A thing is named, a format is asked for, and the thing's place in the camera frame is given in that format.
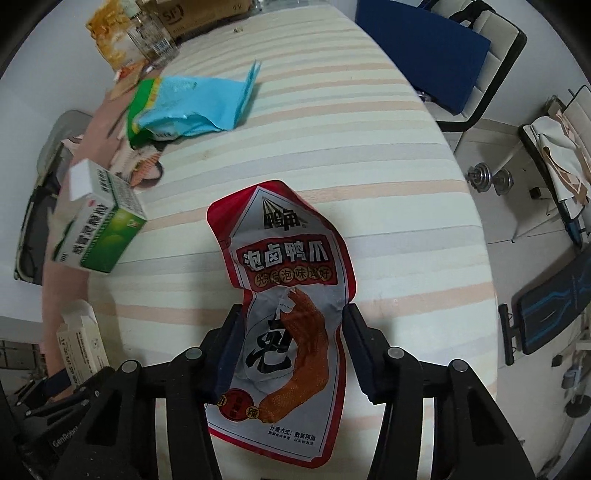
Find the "duck claw image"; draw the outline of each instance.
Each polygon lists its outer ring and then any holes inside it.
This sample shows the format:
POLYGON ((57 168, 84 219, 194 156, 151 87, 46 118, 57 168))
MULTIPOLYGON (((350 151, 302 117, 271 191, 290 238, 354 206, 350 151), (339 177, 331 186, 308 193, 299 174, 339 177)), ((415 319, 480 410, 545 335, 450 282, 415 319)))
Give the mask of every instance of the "duck claw image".
POLYGON ((295 303, 289 313, 281 312, 281 322, 297 345, 291 379, 259 404, 259 420, 276 423, 314 395, 321 392, 329 380, 329 339, 324 316, 310 297, 295 288, 288 293, 295 303))

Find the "barcode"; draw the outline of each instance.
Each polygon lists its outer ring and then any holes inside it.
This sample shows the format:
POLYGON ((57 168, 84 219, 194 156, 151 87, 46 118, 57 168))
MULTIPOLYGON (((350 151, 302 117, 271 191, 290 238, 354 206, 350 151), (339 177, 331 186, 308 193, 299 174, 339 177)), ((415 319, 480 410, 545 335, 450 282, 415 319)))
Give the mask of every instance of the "barcode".
POLYGON ((163 53, 165 53, 167 50, 170 49, 170 42, 168 40, 166 40, 166 38, 163 38, 162 40, 156 42, 154 45, 152 45, 152 49, 158 54, 158 55, 162 55, 163 53))

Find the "open white carton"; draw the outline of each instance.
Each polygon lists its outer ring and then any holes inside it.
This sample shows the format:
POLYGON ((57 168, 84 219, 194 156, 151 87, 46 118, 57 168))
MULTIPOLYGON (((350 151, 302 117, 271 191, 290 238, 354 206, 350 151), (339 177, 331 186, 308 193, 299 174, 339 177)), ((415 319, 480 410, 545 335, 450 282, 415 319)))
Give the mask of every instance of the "open white carton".
POLYGON ((79 387, 86 380, 109 366, 95 313, 88 302, 75 300, 62 311, 64 322, 57 330, 68 377, 79 387))

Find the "silver screw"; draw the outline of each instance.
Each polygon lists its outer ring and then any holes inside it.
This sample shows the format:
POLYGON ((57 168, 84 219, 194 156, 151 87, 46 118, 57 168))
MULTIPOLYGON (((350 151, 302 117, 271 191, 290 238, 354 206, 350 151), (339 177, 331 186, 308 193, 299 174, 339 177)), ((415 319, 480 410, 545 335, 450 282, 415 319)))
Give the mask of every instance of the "silver screw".
POLYGON ((187 357, 188 360, 197 360, 197 358, 200 358, 202 354, 203 352, 200 348, 194 347, 185 352, 185 357, 187 357))
POLYGON ((457 372, 466 372, 468 370, 468 364, 464 360, 454 360, 452 367, 457 372))
POLYGON ((136 368, 138 368, 138 364, 133 360, 127 360, 123 365, 121 365, 121 370, 123 370, 123 372, 126 374, 135 372, 136 368))
POLYGON ((404 356, 404 350, 397 346, 390 347, 388 348, 388 356, 400 360, 404 356))

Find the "blue plastic package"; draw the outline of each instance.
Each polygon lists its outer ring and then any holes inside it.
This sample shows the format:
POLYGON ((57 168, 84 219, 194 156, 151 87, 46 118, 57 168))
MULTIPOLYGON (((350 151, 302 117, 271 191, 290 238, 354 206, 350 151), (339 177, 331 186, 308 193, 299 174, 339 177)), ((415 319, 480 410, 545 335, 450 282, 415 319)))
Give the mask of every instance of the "blue plastic package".
POLYGON ((248 104, 260 68, 261 64, 255 61, 244 82, 162 77, 140 85, 129 109, 131 145, 139 146, 146 137, 170 141, 234 129, 248 104))

